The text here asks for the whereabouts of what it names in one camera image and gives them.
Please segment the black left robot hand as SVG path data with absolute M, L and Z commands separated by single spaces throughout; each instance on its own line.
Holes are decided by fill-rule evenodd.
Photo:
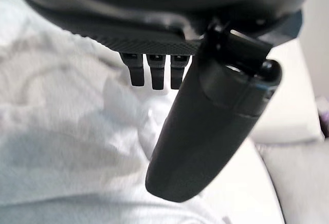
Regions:
M 133 86 L 178 91 L 147 170 L 165 200 L 199 194 L 252 131 L 280 85 L 270 51 L 295 39 L 305 0 L 25 0 L 53 24 L 120 54 Z

